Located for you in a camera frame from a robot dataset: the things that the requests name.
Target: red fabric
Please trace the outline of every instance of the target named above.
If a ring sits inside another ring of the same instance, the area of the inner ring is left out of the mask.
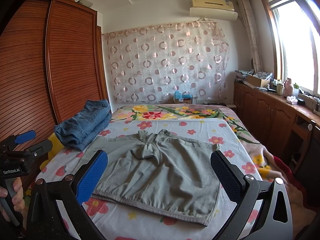
[[[296,180],[296,178],[294,177],[294,175],[293,175],[292,171],[290,170],[290,168],[287,165],[285,165],[283,163],[283,161],[281,159],[279,159],[278,157],[273,156],[273,159],[275,160],[275,163],[278,166],[278,168],[280,168],[284,172],[284,174],[286,174],[286,176],[288,178],[288,182],[290,182],[292,185],[294,185],[298,190],[300,190],[302,192],[304,207],[307,208],[307,209],[311,209],[311,210],[317,212],[318,208],[308,205],[308,203],[307,203],[307,191],[301,185],[301,183]]]

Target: jar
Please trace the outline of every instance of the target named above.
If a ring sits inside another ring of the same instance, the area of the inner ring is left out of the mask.
[[[284,90],[284,85],[278,83],[278,84],[277,84],[277,94],[280,95],[280,96],[282,96],[283,90]]]

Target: gray garment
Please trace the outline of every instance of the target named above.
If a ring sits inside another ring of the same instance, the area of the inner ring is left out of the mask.
[[[108,166],[92,197],[207,226],[220,193],[210,164],[218,148],[167,130],[142,130],[125,137],[97,137],[75,170],[102,149]]]

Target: wall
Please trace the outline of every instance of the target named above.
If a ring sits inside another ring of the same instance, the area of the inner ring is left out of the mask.
[[[261,0],[249,0],[257,24],[262,69],[274,73],[274,56],[270,27]]]
[[[191,0],[142,0],[131,5],[117,8],[103,14],[103,33],[123,30],[127,28],[142,27],[170,22],[195,21],[199,17],[190,17],[189,8]],[[251,51],[246,29],[240,20],[230,22],[226,20],[216,20],[222,27],[229,44],[229,62],[226,70],[227,99],[233,100],[234,70],[251,68]],[[117,103],[114,96],[112,80],[109,80],[108,51],[104,49],[104,65],[107,74],[107,85],[112,111],[122,105]]]
[[[97,25],[103,28],[103,14],[100,12],[97,15]]]

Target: window curtain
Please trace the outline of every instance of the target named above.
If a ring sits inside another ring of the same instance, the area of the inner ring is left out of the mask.
[[[238,0],[240,12],[247,29],[253,59],[253,68],[255,72],[262,71],[262,64],[259,54],[259,40],[256,21],[249,0]]]
[[[199,100],[225,98],[229,45],[217,22],[152,25],[106,36],[119,102],[167,102],[177,90]]]

